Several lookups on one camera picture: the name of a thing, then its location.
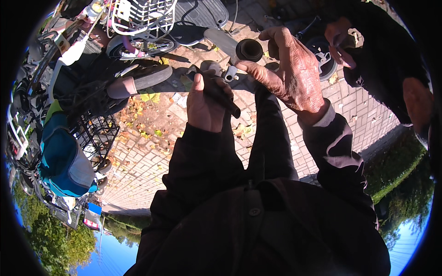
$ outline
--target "bicycle basket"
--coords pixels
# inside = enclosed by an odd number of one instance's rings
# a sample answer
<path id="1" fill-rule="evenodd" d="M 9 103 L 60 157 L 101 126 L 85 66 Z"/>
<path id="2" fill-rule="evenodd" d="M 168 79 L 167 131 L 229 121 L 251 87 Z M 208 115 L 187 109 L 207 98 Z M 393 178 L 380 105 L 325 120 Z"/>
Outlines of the bicycle basket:
<path id="1" fill-rule="evenodd" d="M 114 31 L 121 35 L 137 35 L 150 42 L 167 35 L 175 22 L 177 0 L 139 1 L 115 0 L 111 18 Z"/>
<path id="2" fill-rule="evenodd" d="M 97 172 L 105 165 L 119 130 L 113 115 L 102 117 L 87 114 L 80 117 L 70 133 L 78 140 L 94 171 Z"/>

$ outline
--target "brick pavement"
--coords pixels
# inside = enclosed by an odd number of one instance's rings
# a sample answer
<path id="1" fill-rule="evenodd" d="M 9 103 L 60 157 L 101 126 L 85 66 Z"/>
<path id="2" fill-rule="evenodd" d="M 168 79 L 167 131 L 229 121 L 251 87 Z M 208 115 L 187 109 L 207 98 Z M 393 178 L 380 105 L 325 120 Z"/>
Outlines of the brick pavement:
<path id="1" fill-rule="evenodd" d="M 263 15 L 267 9 L 263 3 L 267 3 L 267 1 L 243 0 L 240 2 L 235 27 L 241 28 L 241 32 L 235 36 L 236 40 L 239 41 L 243 38 L 256 39 L 259 34 L 256 29 L 258 24 L 265 27 L 276 25 L 272 21 L 263 20 Z M 232 19 L 234 8 L 229 6 L 228 10 L 231 15 L 230 19 Z M 203 44 L 211 46 L 209 42 L 203 42 Z M 263 43 L 263 46 L 264 51 L 266 51 L 265 43 Z M 215 60 L 226 68 L 228 62 L 228 57 L 221 51 L 194 52 L 180 47 L 174 54 L 186 57 L 192 64 L 198 66 L 203 60 Z M 263 57 L 259 63 L 264 65 L 273 61 L 275 60 Z M 184 95 L 184 86 L 179 80 L 179 76 L 183 72 L 180 68 L 188 68 L 190 64 L 175 60 L 170 60 L 169 64 L 175 69 L 174 75 L 167 80 L 166 84 L 162 83 L 153 87 L 153 89 L 163 92 L 166 92 L 165 89 L 169 89 L 167 92 L 174 90 L 182 92 L 181 94 Z M 337 74 L 338 80 L 336 83 L 321 83 L 322 93 L 324 97 L 332 102 L 335 111 L 343 115 L 349 122 L 354 135 L 353 151 L 361 152 L 395 128 L 399 121 L 390 110 L 370 97 L 366 90 L 350 87 L 343 79 L 342 67 L 338 67 Z M 232 118 L 232 128 L 235 129 L 239 123 L 252 127 L 252 132 L 245 134 L 242 137 L 243 139 L 235 137 L 235 150 L 244 168 L 247 168 L 250 147 L 253 145 L 255 137 L 256 109 L 254 95 L 250 93 L 251 84 L 246 75 L 240 75 L 240 80 L 231 84 L 235 95 L 235 103 L 241 108 L 241 117 L 239 119 Z M 318 168 L 302 139 L 302 130 L 297 123 L 297 115 L 282 103 L 280 105 L 289 131 L 293 162 L 298 175 L 304 181 L 314 182 L 314 175 Z M 184 130 L 187 113 L 186 109 L 174 103 L 170 103 L 167 111 L 170 113 L 168 115 L 170 120 L 178 122 L 176 132 L 171 133 L 168 137 L 169 142 L 174 142 L 180 136 L 179 130 Z M 161 178 L 168 173 L 170 155 L 164 155 L 164 150 L 159 151 L 157 148 L 152 148 L 152 145 L 154 146 L 152 141 L 135 135 L 131 135 L 127 140 L 119 140 L 114 143 L 114 157 L 118 160 L 119 166 L 113 167 L 109 172 L 109 185 L 101 196 L 102 201 L 109 203 L 103 208 L 105 212 L 128 210 L 127 213 L 134 213 L 137 209 L 148 209 L 155 192 L 159 189 L 165 189 Z"/>

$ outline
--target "hand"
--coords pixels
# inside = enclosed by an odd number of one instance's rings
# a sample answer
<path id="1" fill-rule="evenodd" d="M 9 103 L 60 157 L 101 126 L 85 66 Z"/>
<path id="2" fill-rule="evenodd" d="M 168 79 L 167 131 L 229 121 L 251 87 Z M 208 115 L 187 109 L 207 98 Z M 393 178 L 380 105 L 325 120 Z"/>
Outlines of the hand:
<path id="1" fill-rule="evenodd" d="M 279 69 L 274 72 L 246 60 L 235 66 L 266 86 L 305 124 L 317 123 L 328 106 L 322 98 L 315 55 L 284 27 L 269 28 L 259 35 L 259 39 L 269 40 L 269 56 L 281 60 Z"/>
<path id="2" fill-rule="evenodd" d="M 232 89 L 222 78 L 215 83 L 233 98 Z M 210 132 L 221 132 L 225 108 L 203 94 L 204 81 L 201 74 L 195 74 L 192 88 L 187 97 L 187 119 L 191 126 Z"/>
<path id="3" fill-rule="evenodd" d="M 431 121 L 433 113 L 433 94 L 426 88 L 420 80 L 416 78 L 406 78 L 402 83 L 404 90 L 404 101 L 408 115 L 417 133 L 420 133 L 424 126 Z"/>
<path id="4" fill-rule="evenodd" d="M 327 24 L 324 36 L 330 46 L 338 47 L 348 35 L 348 29 L 350 28 L 351 22 L 347 18 L 341 17 L 338 21 Z"/>
<path id="5" fill-rule="evenodd" d="M 344 51 L 341 47 L 328 46 L 330 50 L 331 57 L 336 61 L 337 64 L 348 67 L 350 69 L 356 68 L 356 62 L 353 60 L 351 55 Z"/>

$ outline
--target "green hedge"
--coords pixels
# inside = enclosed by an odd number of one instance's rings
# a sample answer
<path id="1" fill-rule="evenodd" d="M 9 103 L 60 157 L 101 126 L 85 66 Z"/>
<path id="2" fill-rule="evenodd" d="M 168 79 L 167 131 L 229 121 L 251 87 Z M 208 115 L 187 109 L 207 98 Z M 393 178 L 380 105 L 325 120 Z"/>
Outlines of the green hedge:
<path id="1" fill-rule="evenodd" d="M 410 129 L 385 152 L 366 163 L 364 175 L 368 186 L 365 192 L 371 196 L 373 203 L 377 204 L 406 179 L 426 153 Z"/>

